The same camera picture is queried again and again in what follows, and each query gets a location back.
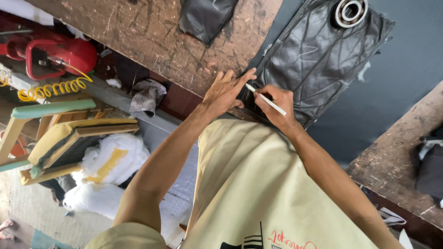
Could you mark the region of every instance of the foot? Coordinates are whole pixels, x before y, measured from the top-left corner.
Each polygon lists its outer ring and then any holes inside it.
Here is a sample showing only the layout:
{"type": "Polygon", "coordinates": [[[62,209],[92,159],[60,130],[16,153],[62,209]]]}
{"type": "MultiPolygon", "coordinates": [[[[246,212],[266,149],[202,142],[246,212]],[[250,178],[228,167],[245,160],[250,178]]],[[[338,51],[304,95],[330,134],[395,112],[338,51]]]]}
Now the foot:
{"type": "Polygon", "coordinates": [[[3,229],[6,229],[10,226],[12,226],[14,224],[14,222],[12,222],[12,220],[6,220],[4,221],[1,225],[0,225],[0,231],[3,229]]]}
{"type": "Polygon", "coordinates": [[[0,232],[0,240],[14,242],[14,240],[16,240],[16,237],[14,235],[6,233],[6,232],[0,232]]]}

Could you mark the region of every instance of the black graphic print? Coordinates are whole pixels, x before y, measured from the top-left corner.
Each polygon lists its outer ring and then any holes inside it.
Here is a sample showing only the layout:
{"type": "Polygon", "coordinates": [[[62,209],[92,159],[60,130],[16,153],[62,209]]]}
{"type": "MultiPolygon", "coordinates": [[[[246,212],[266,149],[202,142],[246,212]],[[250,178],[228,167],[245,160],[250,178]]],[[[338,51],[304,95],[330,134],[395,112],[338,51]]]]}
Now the black graphic print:
{"type": "Polygon", "coordinates": [[[228,243],[223,242],[220,246],[220,249],[263,249],[263,232],[261,230],[261,222],[260,222],[260,235],[251,235],[245,237],[244,244],[240,245],[230,245],[228,243]]]}

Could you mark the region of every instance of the metal bearing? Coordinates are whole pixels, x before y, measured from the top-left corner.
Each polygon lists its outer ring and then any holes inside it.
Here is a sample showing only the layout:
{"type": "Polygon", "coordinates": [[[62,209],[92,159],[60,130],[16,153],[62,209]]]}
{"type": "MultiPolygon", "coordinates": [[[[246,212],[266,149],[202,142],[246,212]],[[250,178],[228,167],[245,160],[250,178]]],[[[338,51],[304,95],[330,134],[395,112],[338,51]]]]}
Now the metal bearing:
{"type": "Polygon", "coordinates": [[[340,0],[334,11],[334,23],[350,28],[359,24],[368,13],[368,0],[340,0]]]}

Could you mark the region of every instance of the yellow stain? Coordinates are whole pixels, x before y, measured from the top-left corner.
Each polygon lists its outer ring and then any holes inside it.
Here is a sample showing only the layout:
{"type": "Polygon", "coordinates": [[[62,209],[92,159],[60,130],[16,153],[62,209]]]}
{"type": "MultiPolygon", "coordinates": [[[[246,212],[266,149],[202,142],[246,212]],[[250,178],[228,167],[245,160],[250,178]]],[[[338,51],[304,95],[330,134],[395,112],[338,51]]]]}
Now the yellow stain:
{"type": "Polygon", "coordinates": [[[120,162],[120,159],[128,153],[128,150],[114,149],[111,158],[97,171],[97,177],[88,177],[86,180],[101,183],[109,172],[120,162]]]}

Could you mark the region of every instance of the hand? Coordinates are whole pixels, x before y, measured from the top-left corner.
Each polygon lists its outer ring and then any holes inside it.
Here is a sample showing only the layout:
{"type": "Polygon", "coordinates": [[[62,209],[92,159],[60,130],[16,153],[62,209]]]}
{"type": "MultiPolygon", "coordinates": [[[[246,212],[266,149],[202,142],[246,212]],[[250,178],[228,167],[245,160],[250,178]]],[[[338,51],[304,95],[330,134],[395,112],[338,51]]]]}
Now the hand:
{"type": "Polygon", "coordinates": [[[245,106],[243,102],[235,98],[248,80],[257,78],[254,75],[255,71],[256,69],[252,68],[238,79],[234,78],[233,70],[228,70],[226,74],[218,72],[201,105],[207,108],[208,113],[213,115],[213,118],[224,114],[235,106],[243,108],[245,106]]]}
{"type": "Polygon", "coordinates": [[[271,121],[284,134],[293,130],[297,126],[301,126],[294,116],[294,94],[291,91],[283,90],[272,85],[266,85],[262,89],[257,89],[254,92],[255,103],[266,114],[269,121],[271,121]],[[272,106],[266,103],[259,93],[272,96],[273,102],[286,112],[283,116],[272,106]]]}

